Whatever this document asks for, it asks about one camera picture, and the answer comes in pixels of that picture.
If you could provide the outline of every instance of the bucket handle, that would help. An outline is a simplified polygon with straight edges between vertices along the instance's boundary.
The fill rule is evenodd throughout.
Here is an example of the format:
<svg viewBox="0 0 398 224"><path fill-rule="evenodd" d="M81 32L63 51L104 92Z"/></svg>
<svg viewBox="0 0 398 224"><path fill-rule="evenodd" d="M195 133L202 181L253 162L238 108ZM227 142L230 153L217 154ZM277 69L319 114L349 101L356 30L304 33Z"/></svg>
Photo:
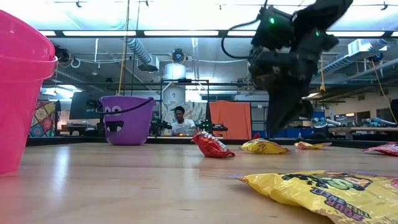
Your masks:
<svg viewBox="0 0 398 224"><path fill-rule="evenodd" d="M130 112L130 111L142 108L143 106L147 105L150 102L155 103L155 100L154 100L153 97L148 97L148 99L145 102L143 102L143 103L141 103L141 104L139 104L137 106L133 106L132 108L129 108L129 109L126 109L126 110L121 110L121 111L113 111L113 112L112 111L111 112L98 111L98 108L102 107L102 104L100 104L95 109L95 112L98 113L98 114L121 114L121 113L127 113L127 112Z"/></svg>

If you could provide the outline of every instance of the purple bucket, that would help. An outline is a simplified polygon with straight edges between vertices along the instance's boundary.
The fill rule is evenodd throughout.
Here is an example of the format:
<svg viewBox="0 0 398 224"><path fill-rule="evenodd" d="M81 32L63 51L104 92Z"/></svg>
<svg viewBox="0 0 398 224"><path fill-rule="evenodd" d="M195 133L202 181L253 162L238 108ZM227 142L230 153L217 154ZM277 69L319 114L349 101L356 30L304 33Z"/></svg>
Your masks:
<svg viewBox="0 0 398 224"><path fill-rule="evenodd" d="M149 103L132 111L104 115L106 140L115 146L140 146L147 141L152 111L156 105L148 99L132 96L103 96L99 101L104 112L124 111L140 104Z"/></svg>

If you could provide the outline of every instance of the yellow candy bag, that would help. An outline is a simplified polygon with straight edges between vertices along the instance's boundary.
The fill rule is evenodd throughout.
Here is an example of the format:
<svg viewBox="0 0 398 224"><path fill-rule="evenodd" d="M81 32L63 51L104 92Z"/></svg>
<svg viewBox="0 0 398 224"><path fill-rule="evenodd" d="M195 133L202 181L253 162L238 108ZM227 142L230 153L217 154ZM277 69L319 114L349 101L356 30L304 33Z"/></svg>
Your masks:
<svg viewBox="0 0 398 224"><path fill-rule="evenodd" d="M316 170L238 179L279 203L303 206L334 223L398 223L398 177Z"/></svg>
<svg viewBox="0 0 398 224"><path fill-rule="evenodd" d="M331 146L331 142L325 142L320 144L310 144L306 142L296 142L294 146L299 149L321 149L325 146Z"/></svg>
<svg viewBox="0 0 398 224"><path fill-rule="evenodd" d="M265 139L253 139L241 146L242 150L256 154L288 154L290 150Z"/></svg>

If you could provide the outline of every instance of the computer monitor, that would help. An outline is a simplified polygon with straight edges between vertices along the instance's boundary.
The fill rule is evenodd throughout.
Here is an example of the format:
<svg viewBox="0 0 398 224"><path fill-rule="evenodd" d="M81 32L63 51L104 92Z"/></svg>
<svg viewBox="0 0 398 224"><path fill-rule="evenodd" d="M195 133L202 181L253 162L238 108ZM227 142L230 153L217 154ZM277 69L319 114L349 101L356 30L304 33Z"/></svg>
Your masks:
<svg viewBox="0 0 398 224"><path fill-rule="evenodd" d="M70 105L69 119L100 119L95 112L95 104L99 104L102 96L112 96L114 91L74 93Z"/></svg>

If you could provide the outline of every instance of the ceiling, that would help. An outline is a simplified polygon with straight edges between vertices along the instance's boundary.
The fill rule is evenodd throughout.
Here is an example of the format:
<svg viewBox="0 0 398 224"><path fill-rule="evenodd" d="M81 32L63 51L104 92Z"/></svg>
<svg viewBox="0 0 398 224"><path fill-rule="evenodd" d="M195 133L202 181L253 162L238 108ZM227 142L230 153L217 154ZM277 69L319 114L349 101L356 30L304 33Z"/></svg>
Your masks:
<svg viewBox="0 0 398 224"><path fill-rule="evenodd" d="M305 7L314 0L269 0L268 4L288 13ZM331 27L330 30L398 30L398 2L379 0L354 0L348 12ZM225 30L242 22L255 18L264 0L152 0L131 1L129 27L131 30ZM381 10L384 4L390 4ZM126 19L127 1L76 1L72 0L13 0L1 1L0 9L26 21L38 30L109 30L109 28ZM255 30L258 24L242 27ZM78 68L73 68L70 62L61 63L57 79L63 82L87 82L93 86L105 88L96 83L105 82L105 78L119 81L123 53L123 41L118 38L50 38L63 49L67 49L71 58L80 58L91 63L82 62ZM198 53L194 55L191 37L185 38L140 38L145 50L160 60L161 71L164 65L170 63L173 49L180 48L188 56L199 60L196 62L200 79L210 82L236 82L247 77L247 62L235 61L226 56L220 47L219 38L198 38ZM247 55L251 49L250 39L227 39L225 46L233 55ZM354 39L340 39L340 43L329 52L322 55L324 65L348 53L348 44ZM389 45L384 53L384 61L394 60L398 56L395 44ZM137 61L126 60L125 82L158 82L160 73L142 72L137 67ZM187 60L187 78L194 78L193 63ZM332 80L339 73L349 77L364 71L363 58L328 75ZM233 86L222 86L218 89L231 90ZM135 86L134 89L144 90L145 86Z"/></svg>

